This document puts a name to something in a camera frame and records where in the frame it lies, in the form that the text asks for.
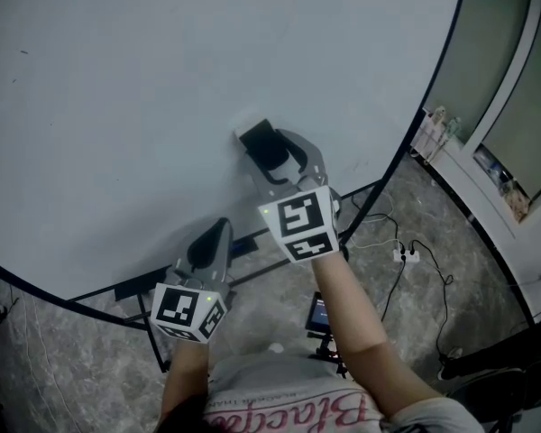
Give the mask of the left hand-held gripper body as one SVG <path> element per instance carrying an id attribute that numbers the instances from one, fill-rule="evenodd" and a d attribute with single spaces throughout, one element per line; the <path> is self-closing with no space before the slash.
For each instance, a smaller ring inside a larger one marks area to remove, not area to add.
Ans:
<path id="1" fill-rule="evenodd" d="M 167 336 L 207 344 L 234 297 L 223 274 L 209 272 L 199 278 L 169 267 L 154 291 L 151 323 Z"/>

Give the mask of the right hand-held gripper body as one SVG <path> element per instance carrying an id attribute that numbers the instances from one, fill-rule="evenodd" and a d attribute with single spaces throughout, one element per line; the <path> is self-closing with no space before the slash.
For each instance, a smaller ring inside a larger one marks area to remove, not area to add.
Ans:
<path id="1" fill-rule="evenodd" d="M 259 213 L 278 247 L 292 263 L 340 250 L 336 227 L 340 198 L 324 177 L 301 176 L 286 195 L 262 195 Z"/>

